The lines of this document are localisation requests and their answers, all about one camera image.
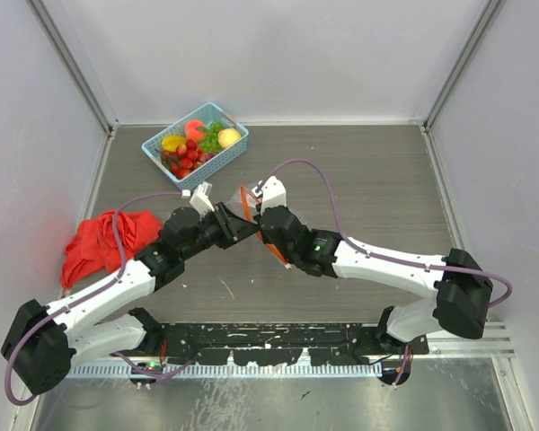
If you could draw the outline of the clear orange zip top bag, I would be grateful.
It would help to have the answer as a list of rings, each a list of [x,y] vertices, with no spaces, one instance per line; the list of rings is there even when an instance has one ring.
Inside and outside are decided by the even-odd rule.
[[[261,200],[243,184],[239,185],[239,195],[246,220],[253,222],[252,210],[257,204],[260,204]],[[277,260],[281,262],[285,269],[291,269],[291,265],[287,263],[286,259],[273,244],[265,243],[265,247],[276,257]]]

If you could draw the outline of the yellow pear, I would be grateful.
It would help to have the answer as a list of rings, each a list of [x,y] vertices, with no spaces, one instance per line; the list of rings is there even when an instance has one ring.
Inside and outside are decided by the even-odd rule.
[[[234,128],[221,130],[217,135],[217,142],[222,149],[226,149],[242,138],[242,135]]]

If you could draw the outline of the red orange peach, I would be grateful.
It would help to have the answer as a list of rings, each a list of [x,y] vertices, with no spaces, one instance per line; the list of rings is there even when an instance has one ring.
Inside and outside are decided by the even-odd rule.
[[[197,143],[202,142],[208,133],[206,125],[199,119],[190,119],[183,127],[185,136]]]

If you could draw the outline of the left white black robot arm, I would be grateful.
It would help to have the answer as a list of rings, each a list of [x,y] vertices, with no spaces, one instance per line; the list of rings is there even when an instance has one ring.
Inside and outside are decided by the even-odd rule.
[[[16,313],[1,349],[7,361],[4,387],[11,403],[17,375],[32,395],[57,386],[74,368],[103,356],[136,350],[151,356],[162,345],[163,328],[147,311],[134,309],[104,320],[179,277],[185,262],[216,246],[227,249],[256,234],[258,225],[223,204],[201,215],[192,207],[173,211],[155,241],[114,273],[48,305],[30,300]]]

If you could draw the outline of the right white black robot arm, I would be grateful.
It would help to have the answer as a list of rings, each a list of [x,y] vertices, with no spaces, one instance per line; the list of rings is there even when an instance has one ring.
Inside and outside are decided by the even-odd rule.
[[[492,283],[466,251],[414,255],[373,247],[310,229],[284,206],[266,209],[255,220],[263,241],[310,276],[373,281],[419,297],[384,309],[376,343],[385,353],[397,353],[415,338],[440,330],[463,339],[482,337]]]

